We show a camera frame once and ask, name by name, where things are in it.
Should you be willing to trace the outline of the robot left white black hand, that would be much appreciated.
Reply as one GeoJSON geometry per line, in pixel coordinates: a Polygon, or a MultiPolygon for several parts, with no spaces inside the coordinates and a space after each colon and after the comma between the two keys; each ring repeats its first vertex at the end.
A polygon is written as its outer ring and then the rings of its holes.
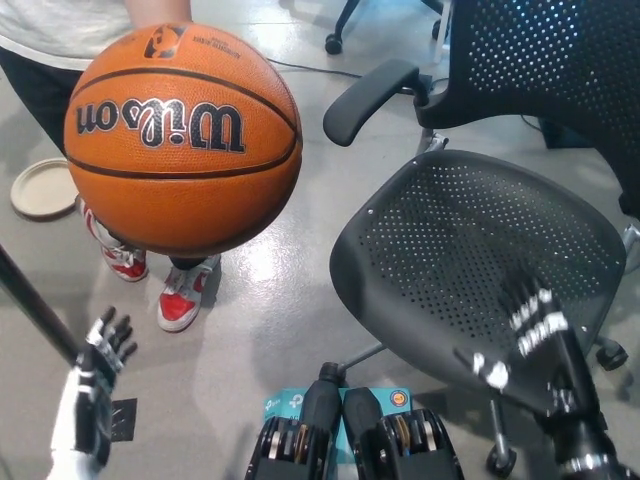
{"type": "Polygon", "coordinates": [[[138,344],[129,315],[108,307],[88,330],[66,376],[53,426],[49,479],[96,479],[112,446],[112,395],[138,344]]]}

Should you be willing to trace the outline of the robot right white black hand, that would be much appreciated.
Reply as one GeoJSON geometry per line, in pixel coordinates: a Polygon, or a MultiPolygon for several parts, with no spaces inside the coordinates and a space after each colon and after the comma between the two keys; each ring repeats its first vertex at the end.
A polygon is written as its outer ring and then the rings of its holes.
{"type": "Polygon", "coordinates": [[[513,333],[499,358],[458,347],[454,355],[491,392],[542,419],[595,417],[599,398],[574,327],[534,271],[509,273],[500,298],[513,333]]]}

